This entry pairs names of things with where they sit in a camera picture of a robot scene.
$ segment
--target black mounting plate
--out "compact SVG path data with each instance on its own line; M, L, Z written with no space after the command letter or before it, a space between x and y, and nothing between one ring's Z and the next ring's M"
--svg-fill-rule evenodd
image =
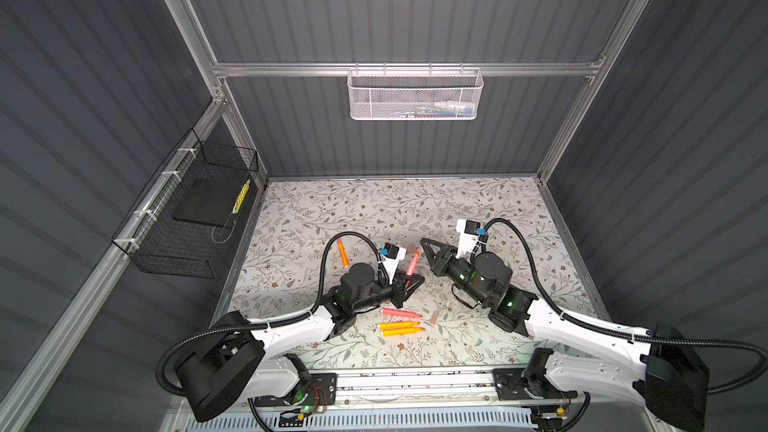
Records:
M254 398L256 407L284 407L284 406L301 406L301 405L314 405L315 397L317 396L315 389L317 387L326 392L328 400L323 394L320 394L320 405L333 405L336 402L336 380L338 376L336 374L312 374L310 380L310 388L306 391L306 396L300 404L289 404L287 398L274 397L273 395L265 395L263 397Z
M521 368L493 369L493 386L499 400L536 399L526 391L522 373ZM575 399L577 396L578 393L574 390L561 392L553 388L547 390L542 399Z

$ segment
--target floral tablecloth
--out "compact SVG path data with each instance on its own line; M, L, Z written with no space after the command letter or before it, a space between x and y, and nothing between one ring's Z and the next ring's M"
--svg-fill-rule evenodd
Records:
M423 237L457 244L457 218L485 223L493 217L509 218L526 236L539 276L557 303L594 315L532 178L272 182L230 309L247 317L269 317L311 304L322 250L339 231L361 232L377 245L407 246ZM342 241L351 264L373 264L370 249L362 241L354 237ZM512 266L513 284L536 292L523 247L512 231L494 226L488 248ZM338 248L331 250L326 291L344 273ZM401 268L407 267L410 258L401 262ZM435 277L423 255L417 272L426 277L426 283L404 309L424 316L415 320L422 322L425 331L382 338L377 324L398 319L376 311L360 314L340 337L294 351L310 369L528 361L535 342L494 326L488 310L470 310L458 303L451 294L451 281Z

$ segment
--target pink marker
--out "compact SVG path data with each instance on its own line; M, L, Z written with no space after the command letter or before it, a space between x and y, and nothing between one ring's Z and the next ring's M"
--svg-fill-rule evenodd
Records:
M399 311L394 308L383 308L382 314L384 315L395 315L397 317L408 317L408 318L421 318L424 317L423 315L419 315L416 312L408 312L408 311Z
M406 271L406 275L413 275L413 271L416 270L416 265L418 264L418 255L421 254L422 251L417 250L416 254L411 259L411 264L408 266L408 270Z

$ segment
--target corrugated wall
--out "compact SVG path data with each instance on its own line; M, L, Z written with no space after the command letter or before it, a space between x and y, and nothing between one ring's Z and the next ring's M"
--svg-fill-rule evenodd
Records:
M272 176L535 173L581 77L485 80L471 121L350 118L343 78L228 79Z
M210 95L162 0L0 0L0 21L3 397ZM138 365L218 288L129 269L29 430L154 431L168 396Z
M627 0L192 0L219 62L593 60Z
M191 1L219 62L572 62L628 0ZM346 176L535 172L583 81L488 78L453 124L356 123L343 80L230 83L272 176Z
M550 187L620 322L768 347L768 0L652 0ZM699 350L722 382L752 366ZM760 428L768 379L709 401Z

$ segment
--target orange marker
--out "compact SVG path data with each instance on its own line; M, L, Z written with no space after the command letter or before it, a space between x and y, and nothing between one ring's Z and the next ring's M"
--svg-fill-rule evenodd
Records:
M394 328L408 328L419 325L421 322L383 322L379 324L380 331L388 331Z
M383 308L382 314L384 315L395 315L396 317L406 317L406 318L421 318L424 317L423 315L417 314L416 312L408 312L408 311L399 311L396 308Z
M423 330L424 330L424 327L394 328L394 329L390 329L389 331L382 331L382 337L391 337L393 335L415 334L416 332L421 332Z
M341 254L341 263L344 264L344 267L350 266L350 261L346 258L346 252L344 252L344 245L341 244L341 239L336 241L336 244L339 245L339 254Z

